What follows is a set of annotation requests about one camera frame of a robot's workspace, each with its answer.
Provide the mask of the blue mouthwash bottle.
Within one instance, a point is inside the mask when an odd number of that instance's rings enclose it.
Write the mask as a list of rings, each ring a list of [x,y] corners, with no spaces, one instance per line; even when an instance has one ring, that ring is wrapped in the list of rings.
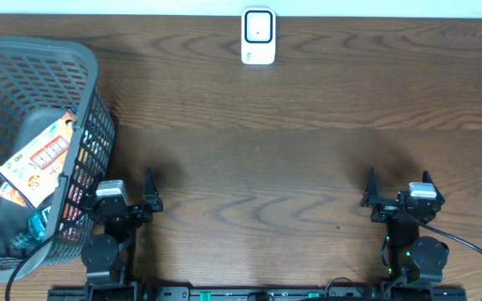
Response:
[[[35,211],[27,220],[27,229],[13,239],[13,246],[22,249],[43,241],[49,221],[51,206]]]

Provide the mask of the grey plastic shopping basket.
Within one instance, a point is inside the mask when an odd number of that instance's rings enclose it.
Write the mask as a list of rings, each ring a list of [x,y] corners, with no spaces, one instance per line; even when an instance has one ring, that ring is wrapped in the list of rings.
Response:
[[[0,283],[39,266],[74,261],[92,233],[93,222],[79,214],[79,201],[95,176],[108,171],[115,144],[115,125],[96,85],[98,73],[95,56],[80,43],[0,35],[0,165],[33,112],[73,109],[77,117],[58,187],[47,199],[49,245],[34,255],[12,251],[11,241],[27,226],[31,210],[0,198]]]

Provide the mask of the yellow snack bag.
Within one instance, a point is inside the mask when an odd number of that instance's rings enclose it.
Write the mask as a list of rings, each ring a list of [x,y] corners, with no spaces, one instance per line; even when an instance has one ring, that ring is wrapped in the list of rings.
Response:
[[[41,109],[26,117],[13,153],[0,165],[0,177],[36,208],[58,187],[74,133],[73,109]]]

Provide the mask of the orange Kleenex tissue pack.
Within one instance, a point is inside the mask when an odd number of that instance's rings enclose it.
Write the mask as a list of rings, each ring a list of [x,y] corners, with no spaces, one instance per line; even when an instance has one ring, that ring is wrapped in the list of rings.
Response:
[[[8,182],[4,182],[0,186],[0,197],[10,201],[14,204],[17,204],[21,207],[26,207],[27,203],[21,196],[20,192],[16,189],[14,189]]]

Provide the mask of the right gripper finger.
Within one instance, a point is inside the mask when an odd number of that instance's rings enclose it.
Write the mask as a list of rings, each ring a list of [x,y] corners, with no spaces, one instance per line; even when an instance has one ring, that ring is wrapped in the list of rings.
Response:
[[[369,172],[369,179],[367,182],[366,190],[363,193],[360,206],[361,207],[374,207],[378,204],[378,185],[375,170],[372,168]]]
[[[428,184],[431,184],[433,186],[433,189],[434,191],[436,192],[436,197],[435,197],[435,200],[440,203],[440,204],[444,204],[445,203],[445,198],[443,197],[443,195],[441,194],[441,192],[439,191],[439,189],[436,187],[436,185],[434,184],[433,182],[433,179],[432,177],[430,176],[429,172],[428,171],[424,171],[423,172],[423,183],[428,183]]]

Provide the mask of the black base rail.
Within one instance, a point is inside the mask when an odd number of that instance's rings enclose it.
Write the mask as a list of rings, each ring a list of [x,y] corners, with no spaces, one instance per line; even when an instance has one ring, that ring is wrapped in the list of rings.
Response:
[[[146,300],[146,301],[295,301],[295,300],[433,300],[466,301],[461,288],[405,289],[397,288],[383,296],[369,288],[334,286],[318,288],[133,288],[111,289],[50,289],[48,301],[86,300]]]

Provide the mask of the white barcode scanner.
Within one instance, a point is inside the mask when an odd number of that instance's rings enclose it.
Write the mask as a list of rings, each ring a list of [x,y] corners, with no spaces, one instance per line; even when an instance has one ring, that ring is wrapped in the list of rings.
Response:
[[[276,15],[270,8],[246,8],[241,17],[241,60],[269,65],[276,54]]]

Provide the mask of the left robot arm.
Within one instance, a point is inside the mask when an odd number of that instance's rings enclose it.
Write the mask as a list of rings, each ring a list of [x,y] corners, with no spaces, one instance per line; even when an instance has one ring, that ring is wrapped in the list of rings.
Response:
[[[86,300],[153,300],[154,293],[133,276],[136,233],[163,211],[162,199],[153,181],[152,169],[146,169],[143,198],[140,205],[128,205],[128,194],[122,180],[104,181],[95,176],[83,196],[83,212],[102,226],[101,234],[91,236],[81,250],[86,267]]]

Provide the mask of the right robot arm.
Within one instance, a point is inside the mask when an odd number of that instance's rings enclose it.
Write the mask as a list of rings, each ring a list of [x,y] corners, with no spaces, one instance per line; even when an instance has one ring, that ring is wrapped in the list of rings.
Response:
[[[379,196],[376,173],[371,170],[360,206],[372,209],[371,221],[387,225],[381,258],[389,279],[380,284],[384,299],[419,297],[433,299],[433,286],[443,279],[449,247],[419,228],[432,221],[445,199],[425,171],[420,182],[411,182],[393,199]]]

